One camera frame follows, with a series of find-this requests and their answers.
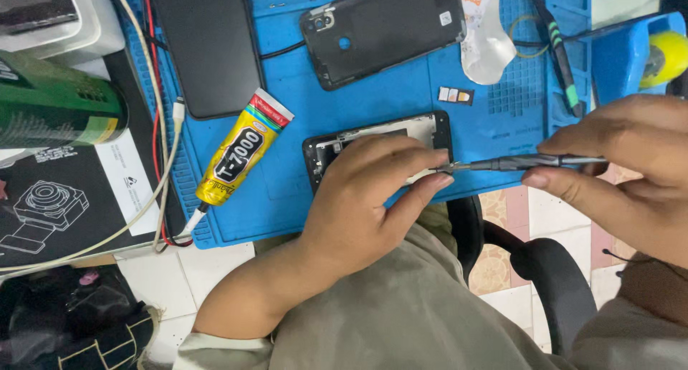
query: tiled floor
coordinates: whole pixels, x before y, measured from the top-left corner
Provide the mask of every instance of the tiled floor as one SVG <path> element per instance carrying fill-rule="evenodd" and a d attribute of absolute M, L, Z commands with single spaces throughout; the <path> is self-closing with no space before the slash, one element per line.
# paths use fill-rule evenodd
<path fill-rule="evenodd" d="M 612 166 L 604 176 L 624 181 L 629 173 Z M 630 257 L 632 248 L 591 224 L 569 205 L 539 190 L 523 186 L 480 195 L 483 215 L 528 241 L 548 237 L 560 242 L 591 285 L 598 307 L 613 298 L 621 284 L 616 272 L 623 261 L 603 254 L 607 248 Z M 163 310 L 151 358 L 173 362 L 176 348 L 189 333 L 195 313 L 212 287 L 229 271 L 254 256 L 251 244 L 213 250 L 195 247 L 168 251 L 162 256 L 125 256 L 118 264 L 137 298 Z M 544 350 L 551 350 L 542 304 L 529 281 L 511 268 L 509 253 L 486 245 L 470 275 L 473 293 L 524 329 Z"/>
<path fill-rule="evenodd" d="M 253 245 L 212 250 L 198 250 L 195 246 L 168 248 L 161 256 L 150 254 L 149 249 L 140 251 L 144 256 L 115 257 L 136 298 L 163 311 L 150 358 L 172 363 L 179 344 L 191 332 L 203 299 L 232 269 L 254 257 Z"/>

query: office chair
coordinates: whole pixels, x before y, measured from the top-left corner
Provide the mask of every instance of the office chair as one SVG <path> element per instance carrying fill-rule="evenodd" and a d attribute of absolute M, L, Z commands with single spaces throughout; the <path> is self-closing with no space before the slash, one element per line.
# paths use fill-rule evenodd
<path fill-rule="evenodd" d="M 540 296 L 552 354 L 568 357 L 578 331 L 597 313 L 588 282 L 568 251 L 552 239 L 522 242 L 500 226 L 484 221 L 477 196 L 447 201 L 446 205 L 452 235 L 461 241 L 457 257 L 466 283 L 485 243 L 511 253 L 513 269 L 531 280 Z"/>

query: red wire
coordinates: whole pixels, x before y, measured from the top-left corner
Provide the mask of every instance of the red wire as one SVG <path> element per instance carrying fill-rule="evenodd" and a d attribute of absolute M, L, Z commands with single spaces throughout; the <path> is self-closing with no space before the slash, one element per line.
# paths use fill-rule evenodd
<path fill-rule="evenodd" d="M 147 10 L 147 14 L 148 14 L 148 30 L 149 30 L 150 37 L 154 38 L 156 36 L 156 32 L 155 32 L 155 26 L 153 25 L 153 11 L 151 9 L 151 2 L 150 2 L 151 0 L 145 0 L 145 1 L 146 1 L 145 7 Z M 158 66 L 158 48 L 152 42 L 150 43 L 150 45 L 151 45 L 150 51 L 151 51 L 152 56 L 153 56 L 152 57 L 153 58 L 153 72 L 154 72 L 154 74 L 156 76 L 156 80 L 158 82 L 158 89 L 161 89 L 160 72 L 159 72 L 159 66 Z M 153 166 L 155 166 L 156 178 L 158 179 L 158 182 L 160 182 L 160 169 L 159 169 L 159 165 L 158 165 L 158 140 L 157 140 L 159 120 L 160 120 L 160 112 L 159 112 L 159 108 L 156 104 L 156 118 L 153 120 Z M 168 244 L 170 246 L 176 246 L 175 244 L 173 244 L 172 242 L 170 242 L 167 239 L 167 233 L 165 232 L 164 227 L 162 227 L 161 235 L 162 235 L 162 239 L 164 240 L 164 242 L 166 244 Z M 187 245 L 190 245 L 191 242 L 193 242 L 193 240 L 189 241 L 189 242 L 185 242 L 185 243 L 180 244 L 180 245 L 181 246 L 187 246 Z"/>

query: sleeve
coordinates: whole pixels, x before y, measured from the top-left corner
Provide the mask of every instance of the sleeve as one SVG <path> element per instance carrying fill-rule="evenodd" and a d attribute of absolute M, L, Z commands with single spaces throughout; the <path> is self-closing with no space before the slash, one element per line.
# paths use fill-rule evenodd
<path fill-rule="evenodd" d="M 570 361 L 580 370 L 688 369 L 688 328 L 615 298 L 583 326 Z"/>
<path fill-rule="evenodd" d="M 173 370 L 267 370 L 272 343 L 267 339 L 225 339 L 189 334 L 179 347 Z"/>

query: prying tool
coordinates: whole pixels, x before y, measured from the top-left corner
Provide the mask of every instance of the prying tool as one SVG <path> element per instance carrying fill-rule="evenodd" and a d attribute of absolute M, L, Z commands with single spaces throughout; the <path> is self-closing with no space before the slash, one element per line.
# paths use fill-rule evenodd
<path fill-rule="evenodd" d="M 568 62 L 566 48 L 563 46 L 559 25 L 556 23 L 552 13 L 547 10 L 543 0 L 532 0 L 532 4 L 542 20 L 542 25 L 539 27 L 542 39 L 549 41 L 552 46 L 555 73 L 565 96 L 567 110 L 575 117 L 583 117 L 583 105 L 578 100 L 578 93 L 573 82 L 573 73 L 571 73 L 571 65 Z"/>
<path fill-rule="evenodd" d="M 529 168 L 546 165 L 550 167 L 562 167 L 564 165 L 584 165 L 589 163 L 604 163 L 606 159 L 599 157 L 580 157 L 577 155 L 545 155 L 527 154 L 512 155 L 509 157 L 498 157 L 484 161 L 471 163 L 453 162 L 432 170 L 454 172 L 454 171 L 520 171 Z"/>

